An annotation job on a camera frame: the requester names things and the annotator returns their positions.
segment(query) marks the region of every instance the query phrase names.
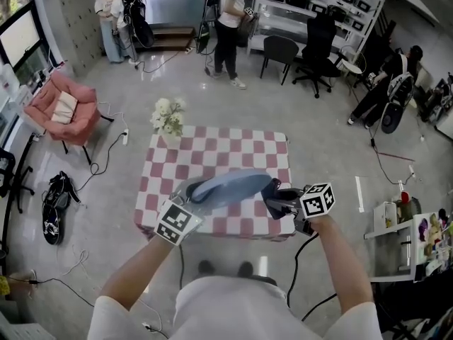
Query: hand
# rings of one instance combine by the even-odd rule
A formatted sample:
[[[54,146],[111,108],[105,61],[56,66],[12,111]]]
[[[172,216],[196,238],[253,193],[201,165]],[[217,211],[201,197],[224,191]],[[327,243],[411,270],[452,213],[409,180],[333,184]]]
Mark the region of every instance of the hand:
[[[319,234],[334,223],[330,215],[320,215],[318,217],[310,218],[309,221],[311,223],[311,228]]]

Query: storage box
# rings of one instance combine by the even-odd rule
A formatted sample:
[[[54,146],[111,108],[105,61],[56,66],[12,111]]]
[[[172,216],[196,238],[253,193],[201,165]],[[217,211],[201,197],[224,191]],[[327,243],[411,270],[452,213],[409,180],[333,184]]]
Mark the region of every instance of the storage box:
[[[373,209],[373,224],[375,232],[397,225],[396,204],[384,201]]]

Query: black pants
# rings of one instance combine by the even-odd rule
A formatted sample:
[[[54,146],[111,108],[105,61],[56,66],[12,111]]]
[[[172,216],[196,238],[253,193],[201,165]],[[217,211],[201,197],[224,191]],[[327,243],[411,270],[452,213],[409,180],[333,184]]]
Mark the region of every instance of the black pants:
[[[385,105],[389,102],[386,90],[386,85],[378,85],[368,92],[367,95],[360,101],[357,108],[352,112],[354,117],[360,118],[365,112],[374,106],[365,118],[365,123],[368,126],[373,126],[373,124],[381,118]]]
[[[236,74],[238,28],[230,28],[215,21],[215,30],[217,31],[217,45],[214,54],[215,72],[220,73],[222,71],[222,65],[225,62],[229,78],[235,79],[238,76]]]

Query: office chair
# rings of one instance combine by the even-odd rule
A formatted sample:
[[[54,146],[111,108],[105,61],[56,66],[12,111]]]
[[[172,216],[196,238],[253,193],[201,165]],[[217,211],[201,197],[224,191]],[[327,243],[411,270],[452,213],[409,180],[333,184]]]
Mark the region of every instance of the office chair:
[[[300,76],[292,81],[310,79],[315,88],[315,98],[319,98],[318,82],[327,87],[327,92],[332,92],[332,86],[325,82],[321,76],[339,77],[340,70],[336,68],[337,63],[332,63],[328,58],[331,54],[333,38],[336,34],[335,21],[331,16],[319,13],[315,19],[307,22],[308,38],[306,47],[302,50],[302,67],[296,69],[296,73],[301,70],[306,76]]]
[[[271,35],[264,39],[264,61],[261,67],[260,78],[263,78],[263,72],[268,66],[269,60],[285,63],[285,68],[283,68],[283,73],[285,74],[282,80],[283,86],[291,63],[294,61],[298,52],[299,47],[291,39],[280,37],[279,35]]]

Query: window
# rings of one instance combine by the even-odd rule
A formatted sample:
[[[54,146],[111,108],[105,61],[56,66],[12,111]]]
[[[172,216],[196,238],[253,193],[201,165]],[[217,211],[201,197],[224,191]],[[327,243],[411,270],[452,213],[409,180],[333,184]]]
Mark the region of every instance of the window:
[[[38,87],[40,72],[56,65],[33,0],[0,0],[0,58],[13,67],[19,82],[32,92]],[[16,121],[16,113],[0,104],[2,146]]]

